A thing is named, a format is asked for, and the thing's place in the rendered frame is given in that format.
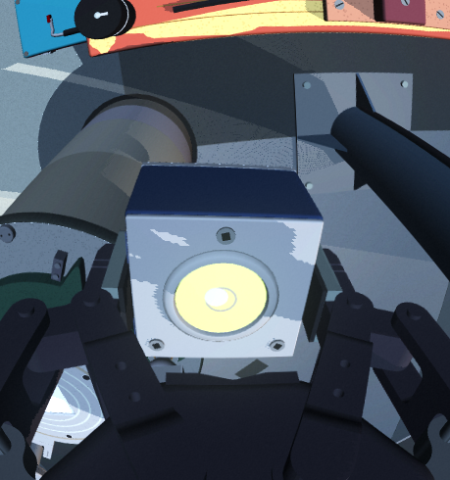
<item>white triangle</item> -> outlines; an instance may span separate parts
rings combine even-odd
[[[61,393],[59,387],[56,387],[51,400],[49,401],[46,413],[75,413]]]

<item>black knob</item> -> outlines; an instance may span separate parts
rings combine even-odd
[[[75,10],[75,25],[86,38],[100,40],[123,35],[136,19],[127,0],[81,0]]]

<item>white box face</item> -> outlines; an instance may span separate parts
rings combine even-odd
[[[230,243],[218,240],[222,228],[234,232]],[[322,231],[323,221],[315,219],[126,216],[135,329],[146,356],[291,357]],[[268,303],[261,318],[237,333],[193,332],[173,313],[170,292],[176,279],[195,267],[216,263],[241,264],[255,271],[267,286]],[[164,348],[154,350],[152,340],[161,340]],[[284,342],[279,351],[270,347],[275,340]]]

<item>yellow light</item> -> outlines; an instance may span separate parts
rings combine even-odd
[[[188,273],[175,292],[179,315],[211,333],[239,330],[265,309],[268,291],[253,270],[237,264],[208,264]]]

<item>dark green surface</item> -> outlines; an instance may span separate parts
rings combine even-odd
[[[62,282],[51,280],[51,273],[18,273],[0,279],[0,320],[12,304],[23,299],[38,299],[48,309],[71,302],[86,281],[84,260],[77,259]]]

